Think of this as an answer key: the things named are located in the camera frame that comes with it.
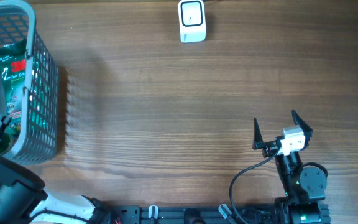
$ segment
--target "wood grain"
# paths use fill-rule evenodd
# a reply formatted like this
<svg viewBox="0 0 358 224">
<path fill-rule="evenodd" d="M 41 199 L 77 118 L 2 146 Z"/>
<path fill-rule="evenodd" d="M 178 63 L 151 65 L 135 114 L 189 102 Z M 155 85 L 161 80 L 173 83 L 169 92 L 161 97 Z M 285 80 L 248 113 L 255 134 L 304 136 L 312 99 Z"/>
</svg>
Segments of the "wood grain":
<svg viewBox="0 0 358 224">
<path fill-rule="evenodd" d="M 31 169 L 50 189 L 125 205 L 229 203 L 264 139 L 314 128 L 304 162 L 329 171 L 333 223 L 358 223 L 358 2 L 207 2 L 207 40 L 180 42 L 177 3 L 34 5 L 60 67 L 59 153 Z M 237 203 L 283 196 L 273 162 Z"/>
</svg>

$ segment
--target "green package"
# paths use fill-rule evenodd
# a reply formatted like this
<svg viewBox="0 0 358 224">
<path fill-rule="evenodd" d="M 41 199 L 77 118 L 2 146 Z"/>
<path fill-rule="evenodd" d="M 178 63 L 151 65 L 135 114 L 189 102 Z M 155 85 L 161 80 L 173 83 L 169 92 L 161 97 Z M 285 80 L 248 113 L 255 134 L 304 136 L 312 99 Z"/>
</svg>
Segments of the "green package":
<svg viewBox="0 0 358 224">
<path fill-rule="evenodd" d="M 27 39 L 0 48 L 0 71 L 5 90 L 8 117 L 12 118 L 5 133 L 15 141 L 19 137 L 22 118 L 22 99 L 25 80 L 25 51 Z"/>
</svg>

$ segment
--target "3m logo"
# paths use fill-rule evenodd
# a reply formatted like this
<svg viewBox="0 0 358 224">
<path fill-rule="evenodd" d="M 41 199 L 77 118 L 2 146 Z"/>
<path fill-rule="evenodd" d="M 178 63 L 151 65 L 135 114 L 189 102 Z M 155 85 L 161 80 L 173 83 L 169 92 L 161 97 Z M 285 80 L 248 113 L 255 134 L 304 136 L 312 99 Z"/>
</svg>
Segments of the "3m logo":
<svg viewBox="0 0 358 224">
<path fill-rule="evenodd" d="M 16 72 L 25 70 L 25 65 L 26 65 L 25 59 L 23 59 L 21 61 L 17 61 L 17 62 L 12 62 L 11 63 L 12 72 L 16 73 Z"/>
</svg>

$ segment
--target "wooden surface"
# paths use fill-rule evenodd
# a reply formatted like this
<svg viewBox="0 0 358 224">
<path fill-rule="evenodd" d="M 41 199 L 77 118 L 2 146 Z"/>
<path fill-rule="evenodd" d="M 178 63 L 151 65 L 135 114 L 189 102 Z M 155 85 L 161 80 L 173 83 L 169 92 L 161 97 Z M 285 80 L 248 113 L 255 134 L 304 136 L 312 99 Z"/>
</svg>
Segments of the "wooden surface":
<svg viewBox="0 0 358 224">
<path fill-rule="evenodd" d="M 314 128 L 304 162 L 329 171 L 333 223 L 358 223 L 358 2 L 207 2 L 205 42 L 183 44 L 175 2 L 34 5 L 60 67 L 59 152 L 48 188 L 125 205 L 229 203 L 265 140 Z M 237 203 L 284 195 L 275 164 Z"/>
</svg>

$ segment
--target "gray basket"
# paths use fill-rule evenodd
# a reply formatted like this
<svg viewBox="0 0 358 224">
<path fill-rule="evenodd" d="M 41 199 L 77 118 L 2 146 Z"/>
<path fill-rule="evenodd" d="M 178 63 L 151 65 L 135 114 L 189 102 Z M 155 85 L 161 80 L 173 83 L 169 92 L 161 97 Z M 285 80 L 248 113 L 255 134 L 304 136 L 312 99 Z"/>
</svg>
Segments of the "gray basket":
<svg viewBox="0 0 358 224">
<path fill-rule="evenodd" d="M 31 165 L 56 154 L 58 68 L 35 30 L 35 12 L 31 6 L 23 1 L 0 1 L 0 47 L 24 38 L 27 38 L 27 67 L 21 131 L 15 145 L 3 156 Z M 7 113 L 1 76 L 0 113 Z"/>
</svg>

